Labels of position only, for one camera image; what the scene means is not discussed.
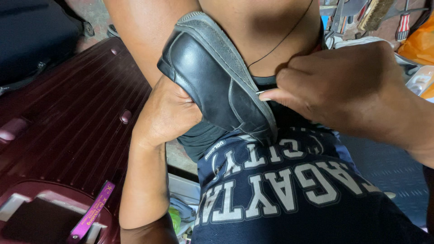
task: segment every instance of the orange plastic bag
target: orange plastic bag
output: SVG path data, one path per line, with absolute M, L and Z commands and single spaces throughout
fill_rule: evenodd
M 434 65 L 434 14 L 407 38 L 398 54 L 423 65 Z

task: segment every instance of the shoe sole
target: shoe sole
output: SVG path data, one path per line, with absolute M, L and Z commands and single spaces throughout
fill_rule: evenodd
M 217 23 L 205 13 L 194 11 L 182 16 L 175 24 L 175 29 L 187 32 L 195 38 L 233 80 L 249 94 L 270 124 L 274 135 L 271 141 L 274 143 L 277 140 L 277 127 L 273 112 L 267 102 L 259 100 L 256 94 L 259 90 L 253 82 L 243 58 Z

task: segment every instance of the person's left hand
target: person's left hand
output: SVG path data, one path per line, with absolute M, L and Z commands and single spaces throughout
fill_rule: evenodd
M 133 129 L 132 143 L 156 148 L 186 133 L 202 120 L 189 95 L 163 76 L 149 96 Z

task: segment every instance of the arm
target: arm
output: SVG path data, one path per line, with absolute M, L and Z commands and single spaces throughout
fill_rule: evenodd
M 177 243 L 169 208 L 165 143 L 201 120 L 189 96 L 163 76 L 134 126 L 119 223 L 123 243 Z
M 434 168 L 434 104 L 405 87 L 388 43 L 292 58 L 277 85 L 260 99 L 348 135 L 399 146 Z

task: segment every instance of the purple luggage strap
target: purple luggage strap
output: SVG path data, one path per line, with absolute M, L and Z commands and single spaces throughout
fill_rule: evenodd
M 83 215 L 80 222 L 72 229 L 71 234 L 69 234 L 68 244 L 75 244 L 83 239 L 93 222 L 95 222 L 96 217 L 98 217 L 98 214 L 101 212 L 114 188 L 115 184 L 109 181 L 104 183 L 95 202 L 93 202 L 92 206 Z

